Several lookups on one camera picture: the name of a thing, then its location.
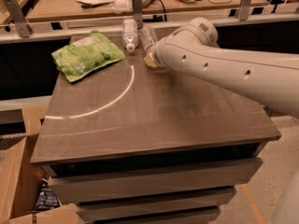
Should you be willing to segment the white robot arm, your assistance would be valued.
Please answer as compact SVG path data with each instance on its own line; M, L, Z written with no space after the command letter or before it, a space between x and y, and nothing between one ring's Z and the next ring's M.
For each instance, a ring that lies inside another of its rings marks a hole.
M148 66L201 78L299 118L298 54L222 49L214 23L201 17L152 27L158 41Z

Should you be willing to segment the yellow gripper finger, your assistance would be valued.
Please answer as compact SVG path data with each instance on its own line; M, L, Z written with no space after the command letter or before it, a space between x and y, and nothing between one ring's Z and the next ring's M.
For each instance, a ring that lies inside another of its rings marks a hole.
M153 53L152 52L149 52L145 58L144 58L144 62L145 64L148 66L148 67L151 67L151 68L156 68L157 67L157 64L156 62L154 61L154 58L153 58Z

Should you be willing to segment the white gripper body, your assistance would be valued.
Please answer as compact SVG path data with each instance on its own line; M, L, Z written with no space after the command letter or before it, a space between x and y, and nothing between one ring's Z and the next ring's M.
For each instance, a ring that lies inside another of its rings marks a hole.
M169 53L166 49L167 38L162 38L152 48L152 58L157 67L169 65Z

